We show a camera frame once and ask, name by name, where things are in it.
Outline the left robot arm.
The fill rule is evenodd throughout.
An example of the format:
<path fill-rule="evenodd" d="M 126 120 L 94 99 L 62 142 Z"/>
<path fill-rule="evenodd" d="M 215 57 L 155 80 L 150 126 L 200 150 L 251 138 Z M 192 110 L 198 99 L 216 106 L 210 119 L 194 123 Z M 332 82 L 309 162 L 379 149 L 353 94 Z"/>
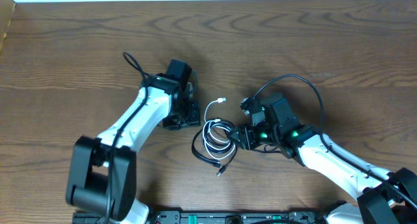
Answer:
<path fill-rule="evenodd" d="M 136 199 L 137 154 L 157 126 L 200 126 L 191 75 L 192 68 L 175 59 L 165 73 L 144 75 L 136 99 L 112 126 L 76 141 L 65 195 L 80 209 L 73 223 L 148 222 L 150 208 Z"/>

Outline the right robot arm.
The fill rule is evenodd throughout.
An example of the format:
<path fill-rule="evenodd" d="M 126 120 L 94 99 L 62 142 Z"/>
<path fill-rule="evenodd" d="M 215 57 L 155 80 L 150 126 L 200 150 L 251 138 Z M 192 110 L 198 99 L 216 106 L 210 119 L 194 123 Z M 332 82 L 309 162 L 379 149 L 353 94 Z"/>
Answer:
<path fill-rule="evenodd" d="M 324 223 L 415 223 L 416 174 L 377 167 L 338 146 L 312 125 L 299 122 L 280 93 L 247 98 L 240 105 L 251 122 L 227 135 L 243 150 L 273 145 L 289 159 L 317 171 L 346 191 L 357 205 L 341 204 Z"/>

